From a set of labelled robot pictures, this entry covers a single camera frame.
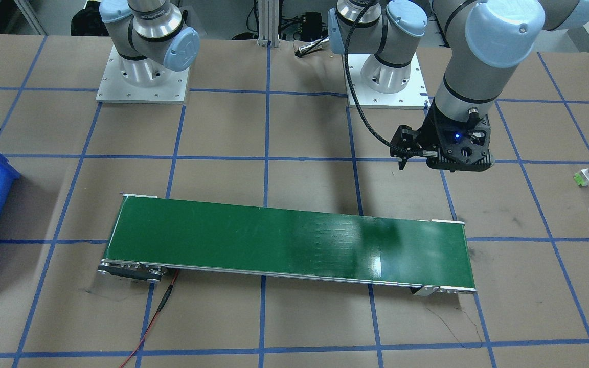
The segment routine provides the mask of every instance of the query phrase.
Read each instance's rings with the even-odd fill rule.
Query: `robotic arm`
[[[113,76],[135,90],[169,84],[171,72],[186,70],[199,52],[199,34],[170,0],[103,0],[100,13],[119,56]]]
[[[401,125],[387,142],[369,126],[359,104],[357,109],[370,132],[400,160],[400,170],[409,158],[422,156],[434,169],[484,171],[494,164],[489,108],[530,54],[540,30],[587,23],[589,0],[435,0],[431,5],[452,57],[421,128]],[[382,93],[406,87],[407,62],[425,25],[425,12],[408,0],[393,0],[385,10],[376,0],[339,0],[329,12],[332,50],[372,54],[361,76]]]

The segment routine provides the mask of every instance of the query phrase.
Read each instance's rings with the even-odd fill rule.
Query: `red wire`
[[[176,279],[178,277],[178,271],[179,270],[176,270],[176,272],[174,272],[174,278],[170,282],[171,286],[173,286],[174,283],[176,282]],[[140,349],[140,346],[142,345],[143,342],[145,342],[145,338],[147,338],[147,334],[149,334],[149,331],[154,326],[154,323],[156,322],[156,318],[158,317],[158,315],[160,313],[161,312],[159,310],[157,310],[156,313],[154,313],[154,317],[152,317],[151,321],[149,322],[149,326],[147,326],[147,330],[145,331],[145,333],[143,333],[142,338],[140,339],[140,342],[138,342],[137,347],[135,347],[135,349],[133,349],[133,352],[131,352],[131,354],[129,354],[128,358],[126,358],[124,363],[122,363],[119,366],[119,368],[124,368],[124,366],[126,366],[126,363],[128,363],[131,360],[131,358],[133,358],[133,356],[138,352],[138,350]]]

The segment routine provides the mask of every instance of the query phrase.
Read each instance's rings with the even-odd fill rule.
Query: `light blue joint cap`
[[[331,51],[334,54],[344,55],[344,40],[339,31],[339,24],[337,23],[337,16],[335,8],[329,9],[329,41],[331,44]]]
[[[537,0],[479,0],[467,16],[465,38],[479,60],[505,69],[530,54],[544,24]]]
[[[399,28],[412,37],[422,37],[428,19],[422,8],[409,0],[392,0],[386,6],[388,18]]]
[[[570,28],[577,28],[589,22],[589,0],[580,0],[577,7],[572,10],[572,14],[560,26],[553,30],[569,30]]]
[[[115,23],[133,14],[127,0],[102,0],[99,13],[104,23]]]
[[[165,54],[163,65],[174,72],[182,72],[194,62],[199,53],[199,33],[187,27],[174,37]]]

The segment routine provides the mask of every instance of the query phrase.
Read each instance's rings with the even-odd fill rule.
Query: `table surface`
[[[131,366],[589,366],[589,54],[532,53],[482,173],[406,170],[341,58],[204,41],[185,105],[96,102],[109,39],[0,35],[0,366],[118,366],[167,284],[96,274],[122,193],[465,222],[474,295],[183,271]],[[448,49],[419,49],[428,94]],[[384,136],[423,111],[365,111]]]

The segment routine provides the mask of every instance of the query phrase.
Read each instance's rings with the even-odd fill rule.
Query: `green conveyor belt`
[[[460,223],[125,196],[103,258],[474,291]]]

